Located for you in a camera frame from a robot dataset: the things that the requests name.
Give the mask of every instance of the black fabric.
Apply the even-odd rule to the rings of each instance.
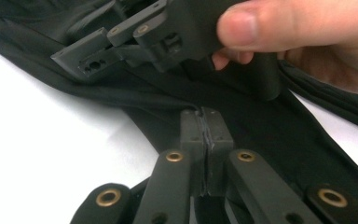
[[[82,36],[74,32],[76,23],[108,2],[2,0],[0,54],[57,90],[122,106],[159,152],[178,146],[182,109],[207,106],[222,113],[238,147],[260,153],[299,194],[330,183],[358,199],[358,166],[312,114],[287,88],[271,102],[256,100],[239,65],[197,79],[180,67],[161,74],[150,64],[123,66],[92,85],[74,82],[49,56]],[[286,62],[281,75],[291,90],[358,124],[358,95],[307,78]]]

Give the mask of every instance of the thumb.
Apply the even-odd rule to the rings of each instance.
[[[284,51],[358,43],[358,1],[250,0],[217,23],[220,41],[240,51]]]

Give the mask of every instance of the brass grommet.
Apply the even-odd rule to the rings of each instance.
[[[96,203],[101,207],[108,207],[117,203],[121,198],[121,191],[118,189],[106,189],[98,194]]]
[[[144,32],[146,32],[149,29],[148,25],[142,25],[138,28],[138,30],[136,30],[136,32],[138,32],[138,34],[143,34]]]
[[[241,151],[238,153],[238,160],[240,161],[254,161],[255,155],[252,152]]]
[[[325,203],[335,207],[346,207],[348,205],[347,199],[342,194],[332,189],[319,189],[318,196]]]
[[[167,161],[181,161],[183,159],[182,153],[179,152],[171,152],[166,156]]]

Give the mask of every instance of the screw hole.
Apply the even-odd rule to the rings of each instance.
[[[89,68],[98,70],[98,69],[101,68],[101,64],[98,63],[98,62],[92,62],[92,63],[89,64]]]
[[[181,161],[183,159],[183,155],[179,152],[171,152],[166,158],[168,161]]]
[[[240,152],[238,154],[238,159],[240,161],[254,161],[255,160],[255,155],[251,152]]]
[[[335,207],[346,207],[348,205],[347,199],[340,193],[332,189],[320,189],[318,196],[322,201]]]
[[[304,223],[304,220],[302,219],[302,217],[296,213],[287,214],[285,218],[290,224],[303,224]]]
[[[118,189],[106,189],[98,194],[96,203],[101,207],[108,207],[120,200],[121,192]]]

